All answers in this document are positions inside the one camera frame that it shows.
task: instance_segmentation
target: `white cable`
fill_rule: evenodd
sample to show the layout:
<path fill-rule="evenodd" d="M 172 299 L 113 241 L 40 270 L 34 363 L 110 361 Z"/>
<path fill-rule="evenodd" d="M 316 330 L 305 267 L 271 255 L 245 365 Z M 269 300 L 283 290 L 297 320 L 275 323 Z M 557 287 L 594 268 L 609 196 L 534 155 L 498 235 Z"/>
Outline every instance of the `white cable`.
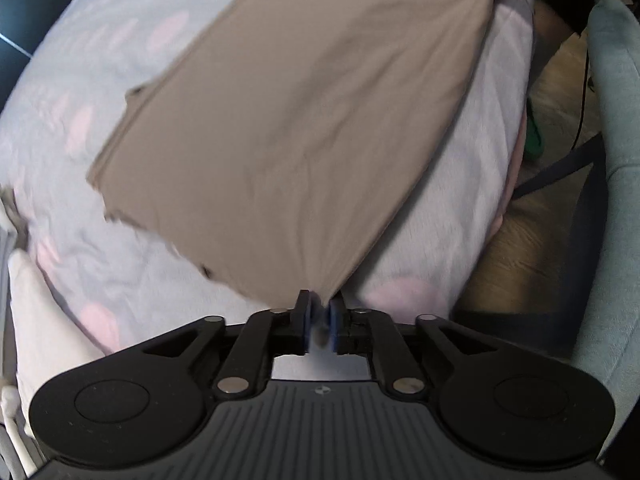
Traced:
<path fill-rule="evenodd" d="M 15 423 L 15 414 L 20 408 L 20 395 L 18 388 L 15 386 L 4 386 L 0 397 L 0 408 L 2 409 L 2 417 L 4 418 L 4 427 L 9 435 L 11 443 L 14 445 L 15 452 L 20 459 L 22 468 L 27 477 L 33 475 L 38 468 L 33 463 L 33 459 L 24 445 L 24 441 L 20 437 L 18 425 Z"/>

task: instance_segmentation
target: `silver screw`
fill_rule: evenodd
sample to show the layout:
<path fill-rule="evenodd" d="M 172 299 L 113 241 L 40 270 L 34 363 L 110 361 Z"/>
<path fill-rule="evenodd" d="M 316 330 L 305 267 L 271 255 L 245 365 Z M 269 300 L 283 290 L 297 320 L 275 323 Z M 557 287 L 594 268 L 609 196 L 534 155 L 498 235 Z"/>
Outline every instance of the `silver screw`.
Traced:
<path fill-rule="evenodd" d="M 401 394 L 413 395 L 424 390 L 424 383 L 415 377 L 403 377 L 394 381 L 394 390 Z"/>
<path fill-rule="evenodd" d="M 218 381 L 218 389 L 226 394 L 239 394 L 249 387 L 249 381 L 242 377 L 225 377 Z"/>

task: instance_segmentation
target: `bed sheet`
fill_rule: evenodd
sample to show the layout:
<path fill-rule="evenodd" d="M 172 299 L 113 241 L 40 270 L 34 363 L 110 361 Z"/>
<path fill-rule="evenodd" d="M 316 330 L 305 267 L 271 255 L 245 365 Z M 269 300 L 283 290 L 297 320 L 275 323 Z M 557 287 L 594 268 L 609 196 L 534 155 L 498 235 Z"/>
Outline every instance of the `bed sheet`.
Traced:
<path fill-rule="evenodd" d="M 18 209 L 29 222 L 31 256 L 58 303 L 106 352 L 210 314 L 233 324 L 264 308 L 206 280 L 154 234 L 105 221 L 102 199 L 85 181 L 124 113 L 126 92 L 158 76 L 230 1 L 74 0 L 0 117 L 0 182 L 14 187 Z M 522 30 L 530 32 L 525 22 Z M 519 28 L 511 30 L 512 36 L 519 34 Z M 525 38 L 514 48 L 527 44 L 530 48 Z M 492 60 L 492 72 L 483 75 L 484 98 L 472 107 L 482 113 L 490 105 L 491 117 L 478 121 L 478 128 L 468 124 L 467 140 L 449 143 L 457 153 L 454 160 L 461 157 L 466 168 L 456 185 L 475 202 L 462 207 L 453 198 L 447 210 L 456 217 L 441 216 L 433 223 L 424 221 L 424 208 L 415 207 L 424 200 L 410 200 L 396 229 L 345 287 L 348 296 L 366 300 L 379 286 L 408 280 L 404 290 L 415 291 L 417 284 L 414 298 L 439 301 L 446 314 L 478 257 L 500 199 L 522 111 L 526 57 L 521 52 L 510 59 L 503 74 L 500 62 Z M 450 172 L 442 172 L 434 186 L 446 186 Z M 417 192 L 424 189 L 420 184 Z M 414 220 L 407 220 L 412 227 L 404 232 L 407 215 Z M 437 243 L 425 244 L 430 249 L 420 258 L 403 258 L 398 265 L 390 256 L 425 238 Z M 435 285 L 422 275 L 429 272 L 427 256 L 432 266 L 443 262 Z M 451 269 L 456 269 L 454 278 Z"/>

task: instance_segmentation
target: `black strap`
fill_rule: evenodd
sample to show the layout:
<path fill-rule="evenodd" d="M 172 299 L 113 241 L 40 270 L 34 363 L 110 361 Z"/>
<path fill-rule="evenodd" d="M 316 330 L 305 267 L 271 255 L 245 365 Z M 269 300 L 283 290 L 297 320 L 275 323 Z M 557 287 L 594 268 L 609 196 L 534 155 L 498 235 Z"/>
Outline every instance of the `black strap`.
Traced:
<path fill-rule="evenodd" d="M 520 184 L 514 191 L 512 200 L 549 186 L 566 176 L 581 170 L 592 162 L 604 157 L 604 140 L 597 134 L 578 148 L 571 150 L 563 158 L 541 170 L 536 176 Z"/>

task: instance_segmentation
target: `green object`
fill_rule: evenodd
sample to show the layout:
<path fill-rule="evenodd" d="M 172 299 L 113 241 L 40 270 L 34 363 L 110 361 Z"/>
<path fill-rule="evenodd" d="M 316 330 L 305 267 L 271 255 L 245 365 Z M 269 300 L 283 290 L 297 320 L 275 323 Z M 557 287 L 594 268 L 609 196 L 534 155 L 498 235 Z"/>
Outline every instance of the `green object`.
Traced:
<path fill-rule="evenodd" d="M 533 117 L 531 99 L 527 99 L 527 138 L 524 142 L 523 158 L 530 162 L 538 160 L 545 152 L 545 141 L 540 134 L 536 120 Z"/>

